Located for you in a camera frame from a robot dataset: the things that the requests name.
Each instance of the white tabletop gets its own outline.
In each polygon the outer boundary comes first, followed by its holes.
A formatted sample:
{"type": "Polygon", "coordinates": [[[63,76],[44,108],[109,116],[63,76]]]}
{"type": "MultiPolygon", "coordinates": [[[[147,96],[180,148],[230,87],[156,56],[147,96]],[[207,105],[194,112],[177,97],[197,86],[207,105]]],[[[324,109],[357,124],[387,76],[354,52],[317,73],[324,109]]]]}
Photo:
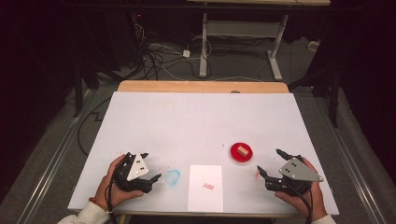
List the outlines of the white tabletop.
{"type": "Polygon", "coordinates": [[[268,175],[286,162],[276,154],[307,157],[325,178],[321,188],[329,214],[338,209],[318,156],[290,93],[175,93],[115,92],[91,153],[74,191],[69,209],[82,209],[120,154],[145,158],[149,179],[163,174],[151,193],[118,207],[133,214],[193,214],[188,211],[191,165],[221,166],[223,212],[210,215],[287,217],[295,210],[281,202],[257,176],[257,165],[268,175]],[[235,163],[229,149],[244,142],[252,160],[235,163]],[[170,177],[176,182],[169,182],[170,177]]]}

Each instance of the hand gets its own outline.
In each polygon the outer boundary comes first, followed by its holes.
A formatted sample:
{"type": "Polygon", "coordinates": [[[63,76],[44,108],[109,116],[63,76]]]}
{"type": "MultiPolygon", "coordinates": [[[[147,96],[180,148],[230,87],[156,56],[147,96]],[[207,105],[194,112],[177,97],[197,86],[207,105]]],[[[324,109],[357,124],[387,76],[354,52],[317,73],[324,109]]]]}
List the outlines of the hand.
{"type": "MultiPolygon", "coordinates": [[[[311,170],[317,172],[315,167],[309,162],[306,158],[303,158],[303,163],[309,167],[311,170]]],[[[315,221],[321,217],[327,216],[326,209],[324,208],[324,202],[323,202],[323,194],[319,186],[319,182],[312,182],[311,185],[311,192],[312,192],[312,198],[313,198],[313,206],[311,204],[311,194],[309,191],[307,191],[303,197],[305,197],[306,201],[309,203],[309,205],[312,207],[312,221],[315,221]]],[[[277,191],[275,193],[275,196],[281,199],[283,202],[290,204],[293,206],[300,215],[302,215],[305,218],[308,218],[308,209],[306,208],[305,204],[303,201],[300,199],[300,197],[294,196],[291,197],[289,194],[282,192],[282,191],[277,191]]]]}
{"type": "MultiPolygon", "coordinates": [[[[121,155],[118,158],[116,158],[113,162],[111,162],[110,167],[108,167],[107,175],[103,177],[102,182],[100,183],[98,190],[96,191],[96,195],[95,195],[96,202],[101,204],[106,210],[108,210],[107,202],[105,198],[105,194],[107,194],[107,192],[105,192],[106,188],[110,184],[110,179],[111,176],[113,175],[114,170],[116,169],[117,165],[120,164],[120,162],[122,162],[124,158],[125,155],[121,155]]],[[[133,190],[130,192],[123,191],[119,189],[115,183],[113,183],[111,189],[111,204],[113,205],[113,208],[116,208],[124,201],[141,197],[143,196],[143,194],[144,193],[140,190],[133,190]]]]}

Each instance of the wooden table edge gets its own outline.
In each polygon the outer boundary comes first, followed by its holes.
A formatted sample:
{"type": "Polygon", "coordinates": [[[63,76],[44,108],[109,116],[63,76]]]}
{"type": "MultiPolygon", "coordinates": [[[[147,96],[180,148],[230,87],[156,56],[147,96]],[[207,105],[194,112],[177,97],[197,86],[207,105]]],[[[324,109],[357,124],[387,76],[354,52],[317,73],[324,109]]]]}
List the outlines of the wooden table edge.
{"type": "Polygon", "coordinates": [[[226,82],[226,81],[148,81],[126,80],[118,91],[138,92],[205,92],[205,93],[289,93],[283,82],[226,82]]]}

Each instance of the red petri dish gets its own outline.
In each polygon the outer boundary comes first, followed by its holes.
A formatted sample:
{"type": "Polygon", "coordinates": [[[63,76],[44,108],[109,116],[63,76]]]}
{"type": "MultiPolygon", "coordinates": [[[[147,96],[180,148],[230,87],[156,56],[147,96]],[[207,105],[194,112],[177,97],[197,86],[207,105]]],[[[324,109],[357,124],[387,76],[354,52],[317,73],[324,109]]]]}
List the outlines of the red petri dish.
{"type": "Polygon", "coordinates": [[[236,161],[236,162],[247,162],[250,161],[250,159],[253,157],[253,151],[251,150],[250,146],[246,143],[235,143],[231,147],[231,157],[236,161]],[[238,153],[238,148],[242,147],[245,150],[247,150],[248,154],[246,157],[242,156],[241,154],[238,153]]]}

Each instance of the white paper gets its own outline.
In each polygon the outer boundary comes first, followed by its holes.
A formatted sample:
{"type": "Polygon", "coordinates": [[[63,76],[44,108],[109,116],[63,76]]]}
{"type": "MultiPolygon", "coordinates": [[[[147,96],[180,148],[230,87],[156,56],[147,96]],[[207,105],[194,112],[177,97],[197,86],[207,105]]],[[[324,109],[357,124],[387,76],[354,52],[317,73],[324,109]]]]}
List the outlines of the white paper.
{"type": "Polygon", "coordinates": [[[189,212],[223,212],[221,166],[190,167],[189,212]]]}

